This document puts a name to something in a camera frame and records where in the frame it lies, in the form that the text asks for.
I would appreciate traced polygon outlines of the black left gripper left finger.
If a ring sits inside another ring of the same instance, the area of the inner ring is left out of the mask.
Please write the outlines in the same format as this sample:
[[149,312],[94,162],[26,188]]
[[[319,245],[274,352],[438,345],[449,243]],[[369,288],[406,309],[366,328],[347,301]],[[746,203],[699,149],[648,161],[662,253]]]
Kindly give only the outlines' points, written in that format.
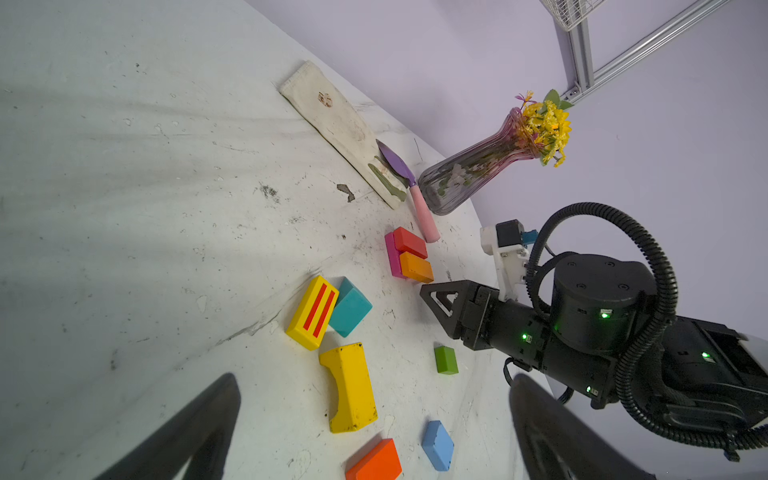
[[221,479],[241,394],[226,373],[120,461],[101,479]]

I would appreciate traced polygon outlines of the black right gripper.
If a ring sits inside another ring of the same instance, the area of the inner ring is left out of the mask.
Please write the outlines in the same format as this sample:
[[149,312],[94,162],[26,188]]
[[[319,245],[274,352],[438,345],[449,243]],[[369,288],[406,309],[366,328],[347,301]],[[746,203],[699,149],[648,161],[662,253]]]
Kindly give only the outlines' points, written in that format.
[[446,334],[469,349],[498,350],[518,368],[541,372],[596,408],[618,401],[609,378],[614,362],[566,345],[533,308],[502,302],[496,289],[470,280],[424,284],[420,297]]

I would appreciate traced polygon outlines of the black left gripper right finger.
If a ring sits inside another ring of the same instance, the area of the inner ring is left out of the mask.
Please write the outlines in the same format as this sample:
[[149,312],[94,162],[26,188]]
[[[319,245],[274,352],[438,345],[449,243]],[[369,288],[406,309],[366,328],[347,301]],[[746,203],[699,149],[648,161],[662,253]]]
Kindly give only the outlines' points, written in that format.
[[533,379],[518,374],[509,397],[514,429],[531,479],[652,479]]

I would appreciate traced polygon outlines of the orange wood block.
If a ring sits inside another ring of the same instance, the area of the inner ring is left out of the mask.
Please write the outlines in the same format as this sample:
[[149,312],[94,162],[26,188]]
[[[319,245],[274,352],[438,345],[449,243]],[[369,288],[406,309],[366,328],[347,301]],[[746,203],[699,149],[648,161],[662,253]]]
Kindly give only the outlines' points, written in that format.
[[428,260],[410,252],[402,252],[399,261],[402,275],[405,278],[425,284],[434,281],[434,273]]

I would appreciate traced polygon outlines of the magenta wood block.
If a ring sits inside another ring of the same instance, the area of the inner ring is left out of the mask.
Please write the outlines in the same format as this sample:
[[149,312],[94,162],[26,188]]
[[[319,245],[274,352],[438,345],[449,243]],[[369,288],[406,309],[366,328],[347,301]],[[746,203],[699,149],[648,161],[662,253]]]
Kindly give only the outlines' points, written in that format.
[[394,233],[387,233],[384,239],[392,275],[397,278],[404,278],[400,263],[400,252],[395,246]]

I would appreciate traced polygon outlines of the red wood block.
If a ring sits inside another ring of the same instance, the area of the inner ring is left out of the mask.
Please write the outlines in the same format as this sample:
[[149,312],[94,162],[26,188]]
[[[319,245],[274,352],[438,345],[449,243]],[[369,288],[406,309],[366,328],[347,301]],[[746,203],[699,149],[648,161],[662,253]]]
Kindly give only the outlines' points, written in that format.
[[427,259],[426,242],[416,234],[402,227],[393,231],[395,249],[400,253],[410,253],[418,258]]

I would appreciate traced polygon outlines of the yellow red striped block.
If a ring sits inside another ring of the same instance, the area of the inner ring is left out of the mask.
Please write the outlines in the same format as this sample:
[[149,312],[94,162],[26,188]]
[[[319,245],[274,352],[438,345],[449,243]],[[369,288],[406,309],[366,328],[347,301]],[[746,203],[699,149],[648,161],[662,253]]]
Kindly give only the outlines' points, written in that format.
[[307,350],[317,350],[327,331],[339,296],[339,290],[324,277],[314,277],[286,329],[286,334]]

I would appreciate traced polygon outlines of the green wood block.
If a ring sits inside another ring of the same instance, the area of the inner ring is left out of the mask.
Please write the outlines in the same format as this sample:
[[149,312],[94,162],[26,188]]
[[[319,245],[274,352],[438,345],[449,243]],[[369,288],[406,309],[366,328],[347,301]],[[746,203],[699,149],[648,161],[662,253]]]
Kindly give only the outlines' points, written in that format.
[[459,373],[455,350],[448,346],[434,348],[436,370],[439,374],[455,375]]

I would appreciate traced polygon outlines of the teal wood block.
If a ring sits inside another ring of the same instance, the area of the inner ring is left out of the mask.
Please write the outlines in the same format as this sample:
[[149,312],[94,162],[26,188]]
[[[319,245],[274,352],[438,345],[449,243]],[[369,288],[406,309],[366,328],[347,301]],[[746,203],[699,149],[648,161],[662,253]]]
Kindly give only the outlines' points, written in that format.
[[372,303],[347,277],[344,277],[329,326],[337,334],[346,338],[371,310]]

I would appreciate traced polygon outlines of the light blue wood block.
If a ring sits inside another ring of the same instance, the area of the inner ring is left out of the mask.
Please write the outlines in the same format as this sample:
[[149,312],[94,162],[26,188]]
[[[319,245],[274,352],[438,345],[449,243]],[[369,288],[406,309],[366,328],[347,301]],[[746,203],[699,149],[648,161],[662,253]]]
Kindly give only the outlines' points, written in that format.
[[430,420],[427,423],[421,445],[437,471],[450,470],[455,445],[439,420]]

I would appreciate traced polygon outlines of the yellow wood block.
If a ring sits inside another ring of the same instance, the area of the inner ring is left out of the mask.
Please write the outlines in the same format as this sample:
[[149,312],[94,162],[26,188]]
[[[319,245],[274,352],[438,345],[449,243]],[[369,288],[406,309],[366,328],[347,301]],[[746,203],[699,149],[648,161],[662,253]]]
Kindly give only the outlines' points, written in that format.
[[361,343],[326,351],[319,363],[327,368],[338,390],[338,407],[330,420],[333,434],[358,431],[378,420],[373,387]]

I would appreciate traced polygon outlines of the red orange flat block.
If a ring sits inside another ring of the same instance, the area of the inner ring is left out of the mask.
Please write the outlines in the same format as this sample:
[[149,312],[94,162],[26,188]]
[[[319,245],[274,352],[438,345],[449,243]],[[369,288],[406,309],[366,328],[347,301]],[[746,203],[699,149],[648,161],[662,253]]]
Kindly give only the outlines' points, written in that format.
[[393,439],[382,439],[345,473],[346,480],[396,480],[403,473]]

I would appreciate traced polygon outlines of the purple glass vase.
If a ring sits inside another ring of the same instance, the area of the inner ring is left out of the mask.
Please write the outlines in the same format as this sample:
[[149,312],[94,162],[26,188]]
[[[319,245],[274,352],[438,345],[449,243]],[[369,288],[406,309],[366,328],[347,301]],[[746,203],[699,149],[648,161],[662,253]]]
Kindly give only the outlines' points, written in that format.
[[429,210],[435,215],[445,216],[507,166],[540,156],[525,131],[522,110],[515,107],[496,133],[430,166],[420,175],[417,183]]

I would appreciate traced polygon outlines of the yellow flower bouquet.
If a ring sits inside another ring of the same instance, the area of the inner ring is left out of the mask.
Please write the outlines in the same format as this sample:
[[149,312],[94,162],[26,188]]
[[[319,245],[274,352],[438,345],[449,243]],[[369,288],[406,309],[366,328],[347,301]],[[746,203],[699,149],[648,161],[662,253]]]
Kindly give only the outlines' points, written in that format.
[[528,150],[543,166],[560,167],[566,160],[565,147],[572,131],[568,109],[572,106],[552,89],[542,101],[534,100],[534,92],[518,94],[521,102],[517,121],[516,146]]

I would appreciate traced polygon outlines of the beige dirty cloth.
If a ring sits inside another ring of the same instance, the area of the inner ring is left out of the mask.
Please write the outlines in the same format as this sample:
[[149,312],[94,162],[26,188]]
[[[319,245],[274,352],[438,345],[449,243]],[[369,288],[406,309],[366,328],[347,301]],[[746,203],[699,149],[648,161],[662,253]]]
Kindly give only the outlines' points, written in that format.
[[399,209],[407,198],[404,183],[388,168],[373,131],[314,63],[304,62],[279,93],[391,209]]

